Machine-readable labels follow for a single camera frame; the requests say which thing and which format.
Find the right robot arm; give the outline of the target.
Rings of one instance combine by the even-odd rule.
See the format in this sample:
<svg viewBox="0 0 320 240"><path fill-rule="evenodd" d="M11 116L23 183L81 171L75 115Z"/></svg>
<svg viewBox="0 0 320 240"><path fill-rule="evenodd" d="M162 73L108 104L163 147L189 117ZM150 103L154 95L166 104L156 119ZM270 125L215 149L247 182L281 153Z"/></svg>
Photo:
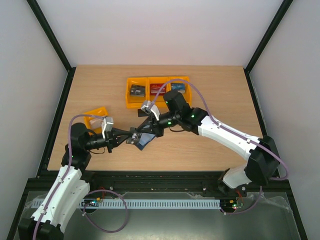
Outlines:
<svg viewBox="0 0 320 240"><path fill-rule="evenodd" d="M184 131L212 139L231 149L247 163L227 169L218 183L218 191L229 196L241 185L254 183L266 186L279 166L278 150L274 139L248 135L215 119L206 110L190 107L183 95L170 90L163 96L168 112L160 113L149 100L141 105L147 119L137 128L140 133L161 137L166 128L179 125Z"/></svg>

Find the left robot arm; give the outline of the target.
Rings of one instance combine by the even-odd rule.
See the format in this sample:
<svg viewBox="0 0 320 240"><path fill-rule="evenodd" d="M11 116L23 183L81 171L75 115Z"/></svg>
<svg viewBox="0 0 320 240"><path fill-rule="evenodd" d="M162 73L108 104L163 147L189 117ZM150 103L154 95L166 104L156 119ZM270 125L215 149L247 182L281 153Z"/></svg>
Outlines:
<svg viewBox="0 0 320 240"><path fill-rule="evenodd" d="M91 189L90 180L83 177L91 159L90 151L107 148L111 153L132 135L110 122L102 125L102 133L94 133L80 122L69 127L68 143L54 183L32 216L22 218L18 224L21 240L64 239L72 215Z"/></svg>

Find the black VIP card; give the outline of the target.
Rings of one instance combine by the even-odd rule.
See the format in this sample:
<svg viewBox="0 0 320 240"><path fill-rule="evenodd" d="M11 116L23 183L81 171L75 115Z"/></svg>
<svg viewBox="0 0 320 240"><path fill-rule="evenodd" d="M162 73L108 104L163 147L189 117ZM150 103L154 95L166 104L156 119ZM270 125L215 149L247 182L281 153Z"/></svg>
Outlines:
<svg viewBox="0 0 320 240"><path fill-rule="evenodd" d="M126 139L126 144L137 146L141 140L142 132L139 132L135 127L131 127L129 130L130 135Z"/></svg>

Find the blue leather card holder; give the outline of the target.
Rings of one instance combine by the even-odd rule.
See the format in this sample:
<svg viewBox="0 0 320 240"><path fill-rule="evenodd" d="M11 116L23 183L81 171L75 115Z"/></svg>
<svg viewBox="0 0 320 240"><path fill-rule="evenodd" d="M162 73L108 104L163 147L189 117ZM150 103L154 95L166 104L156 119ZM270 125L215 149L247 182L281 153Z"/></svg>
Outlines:
<svg viewBox="0 0 320 240"><path fill-rule="evenodd" d="M143 133L138 145L135 145L140 151L142 151L148 143L150 143L156 136L152 134Z"/></svg>

